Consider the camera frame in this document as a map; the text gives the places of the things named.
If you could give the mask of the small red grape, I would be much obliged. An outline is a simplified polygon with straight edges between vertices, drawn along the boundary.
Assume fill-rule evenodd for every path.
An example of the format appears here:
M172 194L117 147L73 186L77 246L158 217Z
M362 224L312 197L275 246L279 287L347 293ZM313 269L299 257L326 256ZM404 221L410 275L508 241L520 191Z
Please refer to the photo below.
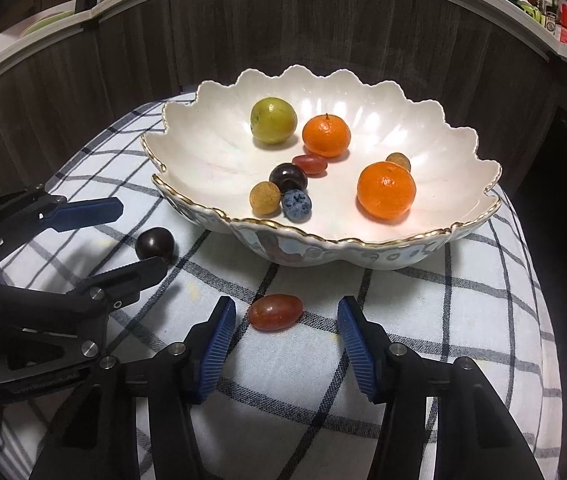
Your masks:
M316 154L295 156L292 159L292 164L301 168L304 174L309 177L321 176L328 168L327 160Z

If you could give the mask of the checkered white kitchen cloth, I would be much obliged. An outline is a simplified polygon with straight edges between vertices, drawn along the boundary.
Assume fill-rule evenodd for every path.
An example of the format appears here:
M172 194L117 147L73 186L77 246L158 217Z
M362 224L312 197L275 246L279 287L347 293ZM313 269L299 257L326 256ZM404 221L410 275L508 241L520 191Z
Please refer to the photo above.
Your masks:
M415 266L371 271L346 262L277 266L234 238L194 226L163 200L140 136L161 128L160 103L102 130L49 181L70 200L115 196L115 223L46 231L2 262L11 285L66 292L91 274L134 262L137 236L163 226L177 256L165 280L113 313L108 352L149 358L208 318L222 295L236 310L268 294L302 300L300 321L262 333L240 320L216 390L192 412L204 465L215 479L362 479L383 410L361 394L337 331L337 307L356 297L368 318L421 356L469 356L520 427L543 475L556 478L562 391L541 285L510 200L463 240Z

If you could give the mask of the dark blue round berry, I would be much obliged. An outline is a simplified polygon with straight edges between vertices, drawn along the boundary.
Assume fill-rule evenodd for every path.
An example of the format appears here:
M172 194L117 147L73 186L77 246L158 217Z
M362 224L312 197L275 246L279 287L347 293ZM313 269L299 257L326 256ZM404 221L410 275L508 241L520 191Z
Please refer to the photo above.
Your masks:
M304 222L312 214L312 200L302 190L289 190L282 195L281 208L285 217L293 222Z

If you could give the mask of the white scalloped ceramic bowl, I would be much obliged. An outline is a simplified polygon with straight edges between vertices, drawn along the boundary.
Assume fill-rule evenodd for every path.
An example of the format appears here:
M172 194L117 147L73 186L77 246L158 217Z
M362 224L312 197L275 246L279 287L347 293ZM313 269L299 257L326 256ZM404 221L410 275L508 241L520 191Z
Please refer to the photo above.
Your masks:
M299 134L278 145L254 138L250 113L264 98L287 101L300 122L328 113L351 130L345 152L309 177L312 210L301 222L282 211L261 217L248 199L274 168L308 154ZM282 266L402 269L468 236L501 205L500 164L477 155L477 132L449 125L439 102L410 100L394 81L365 84L349 70L318 76L300 65L277 76L249 68L232 84L203 81L189 103L167 102L162 120L141 145L172 208ZM402 217L381 220L358 203L357 181L394 153L410 162L416 198Z

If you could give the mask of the red oval grape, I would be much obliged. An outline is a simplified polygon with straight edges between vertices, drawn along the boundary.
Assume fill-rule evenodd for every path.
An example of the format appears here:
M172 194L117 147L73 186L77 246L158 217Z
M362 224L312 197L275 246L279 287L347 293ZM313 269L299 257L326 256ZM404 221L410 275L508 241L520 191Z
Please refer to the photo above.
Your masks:
M294 325L303 312L300 298L285 294L267 295L248 308L248 322L262 332L280 332Z

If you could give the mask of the dark wood cabinet front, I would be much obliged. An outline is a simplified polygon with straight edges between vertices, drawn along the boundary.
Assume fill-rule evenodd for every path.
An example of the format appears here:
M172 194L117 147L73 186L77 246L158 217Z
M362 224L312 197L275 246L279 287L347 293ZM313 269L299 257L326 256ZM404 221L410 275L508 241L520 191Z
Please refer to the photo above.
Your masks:
M242 70L300 64L397 82L477 130L514 190L558 108L567 61L447 0L146 0L0 66L0 194L49 179L90 136L150 101Z

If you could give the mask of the green round fruit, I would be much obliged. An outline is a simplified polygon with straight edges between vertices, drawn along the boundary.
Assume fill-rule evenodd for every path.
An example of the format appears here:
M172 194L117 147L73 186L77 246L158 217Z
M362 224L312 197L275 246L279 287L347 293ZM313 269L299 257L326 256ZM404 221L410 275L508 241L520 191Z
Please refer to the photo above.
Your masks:
M268 96L253 105L250 122L257 141L280 144L293 136L297 128L297 113L287 101Z

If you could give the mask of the tan longan fruit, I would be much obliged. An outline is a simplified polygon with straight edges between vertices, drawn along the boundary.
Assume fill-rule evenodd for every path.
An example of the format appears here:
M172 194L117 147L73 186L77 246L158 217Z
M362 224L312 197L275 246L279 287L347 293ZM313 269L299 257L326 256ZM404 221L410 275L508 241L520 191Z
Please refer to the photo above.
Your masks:
M270 181L257 183L248 196L252 211L259 217L270 217L280 209L281 192Z

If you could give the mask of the tan longan in bowl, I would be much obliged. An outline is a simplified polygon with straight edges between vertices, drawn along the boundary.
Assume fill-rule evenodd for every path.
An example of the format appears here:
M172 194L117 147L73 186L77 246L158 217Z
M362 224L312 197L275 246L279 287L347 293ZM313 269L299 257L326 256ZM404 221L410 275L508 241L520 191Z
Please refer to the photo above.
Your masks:
M387 162L393 162L393 164L398 165L406 169L408 172L411 171L411 162L409 158L403 153L395 152L391 153L385 159Z

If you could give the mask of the small orange mandarin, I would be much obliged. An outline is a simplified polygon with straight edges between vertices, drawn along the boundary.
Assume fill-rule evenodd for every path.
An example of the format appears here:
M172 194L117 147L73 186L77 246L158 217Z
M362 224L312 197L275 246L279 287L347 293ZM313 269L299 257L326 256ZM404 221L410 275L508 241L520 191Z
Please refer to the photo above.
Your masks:
M334 158L349 149L352 133L341 117L325 113L306 122L302 139L308 151L324 158Z

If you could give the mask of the dark plum in bowl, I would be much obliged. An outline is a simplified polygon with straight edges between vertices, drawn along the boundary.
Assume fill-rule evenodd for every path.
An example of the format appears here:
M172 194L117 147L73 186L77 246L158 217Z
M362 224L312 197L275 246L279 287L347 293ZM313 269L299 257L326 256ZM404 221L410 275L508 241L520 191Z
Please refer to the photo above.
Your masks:
M305 191L308 183L304 170L292 162L282 162L274 167L270 172L269 181L274 183L282 194L292 190Z

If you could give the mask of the large orange mandarin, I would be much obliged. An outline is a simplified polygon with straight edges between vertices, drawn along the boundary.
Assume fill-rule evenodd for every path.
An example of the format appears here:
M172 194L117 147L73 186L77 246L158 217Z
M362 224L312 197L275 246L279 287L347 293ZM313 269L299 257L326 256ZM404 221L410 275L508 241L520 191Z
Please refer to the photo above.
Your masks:
M375 162L359 175L357 200L367 214L395 220L415 201L417 186L410 172L395 162Z

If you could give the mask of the green plate on counter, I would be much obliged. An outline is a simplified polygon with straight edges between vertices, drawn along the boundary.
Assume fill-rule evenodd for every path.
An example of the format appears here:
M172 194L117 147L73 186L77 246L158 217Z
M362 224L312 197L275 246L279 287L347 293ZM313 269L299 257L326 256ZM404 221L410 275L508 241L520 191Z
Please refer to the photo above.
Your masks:
M41 18L40 20L36 21L34 24L31 24L26 29L24 29L21 32L20 37L23 38L25 36L28 36L28 35L32 34L33 32L36 32L37 30L41 30L44 27L47 27L47 26L54 24L58 21L64 20L64 18L69 18L70 16L73 16L73 15L74 15L73 11L63 11L63 12L58 12L58 13L55 13L55 14L48 15L45 18Z

